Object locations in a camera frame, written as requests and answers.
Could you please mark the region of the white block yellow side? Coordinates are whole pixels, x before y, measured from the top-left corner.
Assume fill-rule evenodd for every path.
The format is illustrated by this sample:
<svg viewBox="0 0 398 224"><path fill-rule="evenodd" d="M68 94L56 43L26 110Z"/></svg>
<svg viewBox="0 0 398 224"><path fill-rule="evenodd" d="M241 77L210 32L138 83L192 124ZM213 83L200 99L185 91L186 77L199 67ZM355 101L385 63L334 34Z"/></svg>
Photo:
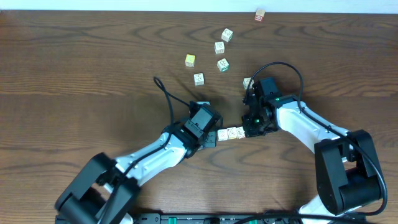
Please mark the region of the white block yellow side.
<svg viewBox="0 0 398 224"><path fill-rule="evenodd" d="M238 138L238 130L236 127L227 128L228 139L237 139Z"/></svg>

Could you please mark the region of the white block red side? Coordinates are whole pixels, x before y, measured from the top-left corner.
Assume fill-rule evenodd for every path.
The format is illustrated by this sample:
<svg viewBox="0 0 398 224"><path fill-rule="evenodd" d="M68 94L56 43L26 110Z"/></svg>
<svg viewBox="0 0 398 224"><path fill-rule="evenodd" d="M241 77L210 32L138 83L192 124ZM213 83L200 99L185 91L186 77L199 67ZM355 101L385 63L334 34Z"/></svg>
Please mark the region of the white block red side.
<svg viewBox="0 0 398 224"><path fill-rule="evenodd" d="M242 139L242 138L246 137L244 128L242 126L236 128L236 130L237 130L237 134L238 134L238 139Z"/></svg>

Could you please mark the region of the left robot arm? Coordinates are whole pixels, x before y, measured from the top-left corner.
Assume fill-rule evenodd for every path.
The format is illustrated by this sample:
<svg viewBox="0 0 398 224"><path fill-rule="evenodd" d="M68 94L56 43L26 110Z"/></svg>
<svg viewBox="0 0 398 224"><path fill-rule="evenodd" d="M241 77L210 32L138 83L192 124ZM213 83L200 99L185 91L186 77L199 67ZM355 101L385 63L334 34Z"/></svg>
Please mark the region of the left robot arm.
<svg viewBox="0 0 398 224"><path fill-rule="evenodd" d="M185 126L167 126L152 144L132 154L92 157L55 202L68 223L133 223L128 211L141 187L155 175L192 157L198 150L215 147L215 130L195 139Z"/></svg>

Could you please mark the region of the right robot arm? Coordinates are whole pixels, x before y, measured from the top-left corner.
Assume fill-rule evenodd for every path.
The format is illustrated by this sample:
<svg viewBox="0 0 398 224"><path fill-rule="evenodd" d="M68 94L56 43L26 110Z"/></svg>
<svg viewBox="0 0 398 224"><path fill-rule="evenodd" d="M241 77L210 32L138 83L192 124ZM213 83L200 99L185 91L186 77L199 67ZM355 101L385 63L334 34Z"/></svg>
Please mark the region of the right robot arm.
<svg viewBox="0 0 398 224"><path fill-rule="evenodd" d="M315 156L318 195L299 209L299 214L343 217L377 200L386 207L387 187L371 135L335 126L309 109L295 95L276 91L251 93L242 117L246 137L279 130L295 136Z"/></svg>

